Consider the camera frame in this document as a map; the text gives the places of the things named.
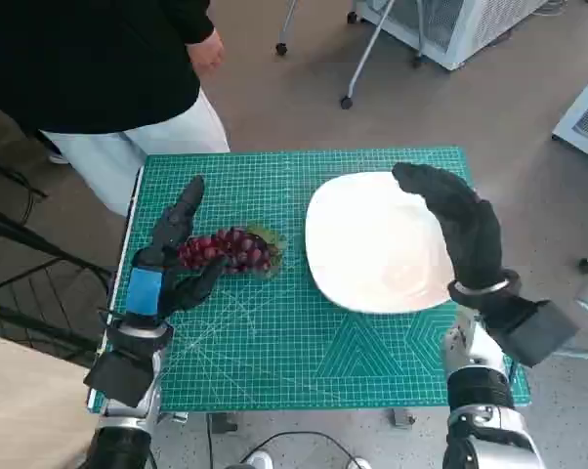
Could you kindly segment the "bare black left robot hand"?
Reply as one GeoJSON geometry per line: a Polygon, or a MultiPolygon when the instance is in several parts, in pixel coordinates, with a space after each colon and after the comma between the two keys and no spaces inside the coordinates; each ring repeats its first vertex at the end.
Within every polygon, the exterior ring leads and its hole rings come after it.
{"type": "Polygon", "coordinates": [[[198,275],[178,279],[187,270],[179,249],[192,233],[193,217],[204,191],[203,178],[193,177],[153,226],[150,244],[135,253],[125,303],[129,316],[160,325],[173,313],[200,305],[211,294],[225,267],[222,254],[212,256],[198,275]]]}

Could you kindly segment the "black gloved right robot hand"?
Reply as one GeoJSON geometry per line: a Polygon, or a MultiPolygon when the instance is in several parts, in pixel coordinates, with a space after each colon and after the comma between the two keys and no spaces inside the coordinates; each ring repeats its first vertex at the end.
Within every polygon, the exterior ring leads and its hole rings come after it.
{"type": "Polygon", "coordinates": [[[488,200],[461,177],[430,165],[399,162],[392,174],[403,191],[422,196],[438,220],[456,281],[484,290],[505,279],[500,224],[488,200]]]}

